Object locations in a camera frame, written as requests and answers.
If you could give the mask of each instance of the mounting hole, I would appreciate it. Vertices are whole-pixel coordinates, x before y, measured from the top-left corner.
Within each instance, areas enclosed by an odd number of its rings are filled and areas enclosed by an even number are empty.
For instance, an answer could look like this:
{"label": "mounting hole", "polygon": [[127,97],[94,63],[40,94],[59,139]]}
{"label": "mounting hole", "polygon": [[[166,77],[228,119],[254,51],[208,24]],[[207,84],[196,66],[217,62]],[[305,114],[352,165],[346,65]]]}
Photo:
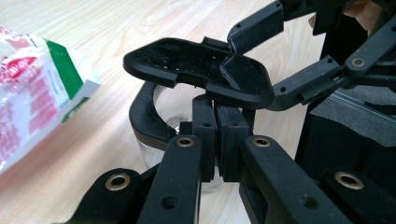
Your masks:
{"label": "mounting hole", "polygon": [[363,67],[364,66],[364,59],[363,58],[356,58],[352,60],[352,65],[355,67]]}
{"label": "mounting hole", "polygon": [[125,173],[112,175],[106,181],[106,188],[112,191],[125,189],[131,183],[131,177]]}
{"label": "mounting hole", "polygon": [[340,183],[342,186],[349,189],[363,189],[363,182],[357,178],[356,176],[345,173],[345,172],[337,172],[335,173],[335,180]]}
{"label": "mounting hole", "polygon": [[175,209],[178,207],[178,197],[167,196],[161,201],[161,206],[166,210]]}
{"label": "mounting hole", "polygon": [[192,140],[192,138],[180,138],[177,139],[177,145],[180,147],[190,147],[192,145],[194,145],[194,140]]}
{"label": "mounting hole", "polygon": [[306,194],[300,197],[300,203],[308,209],[317,209],[319,207],[318,202]]}
{"label": "mounting hole", "polygon": [[255,138],[253,140],[254,145],[257,147],[269,147],[271,146],[271,142],[265,138]]}

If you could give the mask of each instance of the light wood surface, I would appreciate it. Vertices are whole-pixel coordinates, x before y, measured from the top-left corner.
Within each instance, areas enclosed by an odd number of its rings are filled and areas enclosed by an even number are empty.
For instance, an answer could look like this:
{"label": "light wood surface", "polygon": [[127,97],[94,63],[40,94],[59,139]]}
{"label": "light wood surface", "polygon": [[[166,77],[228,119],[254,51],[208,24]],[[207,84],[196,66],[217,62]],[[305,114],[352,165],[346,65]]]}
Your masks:
{"label": "light wood surface", "polygon": [[[77,114],[24,159],[0,175],[0,223],[66,222],[102,173],[147,168],[128,119],[143,81],[122,68],[127,52],[160,39],[222,41],[231,27],[270,1],[2,1],[0,25],[38,35],[85,54],[104,82]],[[313,37],[307,17],[247,55],[266,66],[273,84],[318,59],[323,36]],[[261,110],[255,133],[275,138],[294,156],[304,106]],[[200,223],[248,223],[237,184],[202,195]]]}

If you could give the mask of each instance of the plastic wrapper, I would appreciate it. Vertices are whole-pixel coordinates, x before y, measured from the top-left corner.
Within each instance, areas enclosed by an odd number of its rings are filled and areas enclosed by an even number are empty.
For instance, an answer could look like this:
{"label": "plastic wrapper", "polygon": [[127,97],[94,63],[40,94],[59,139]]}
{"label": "plastic wrapper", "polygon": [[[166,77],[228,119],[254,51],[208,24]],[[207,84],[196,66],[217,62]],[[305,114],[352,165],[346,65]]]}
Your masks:
{"label": "plastic wrapper", "polygon": [[0,174],[66,122],[100,83],[85,57],[0,27]]}

